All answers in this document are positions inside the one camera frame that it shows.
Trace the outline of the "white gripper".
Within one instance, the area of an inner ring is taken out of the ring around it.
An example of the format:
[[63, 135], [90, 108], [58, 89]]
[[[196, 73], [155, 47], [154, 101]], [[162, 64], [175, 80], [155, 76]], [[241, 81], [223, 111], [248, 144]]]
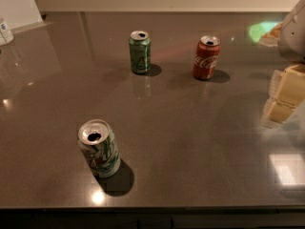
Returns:
[[[305, 63], [305, 0], [299, 0], [278, 23], [263, 34], [258, 43], [276, 47], [279, 54], [289, 62]], [[305, 65], [295, 64], [284, 71], [275, 70], [270, 83], [262, 125], [277, 128], [283, 124], [305, 100]]]

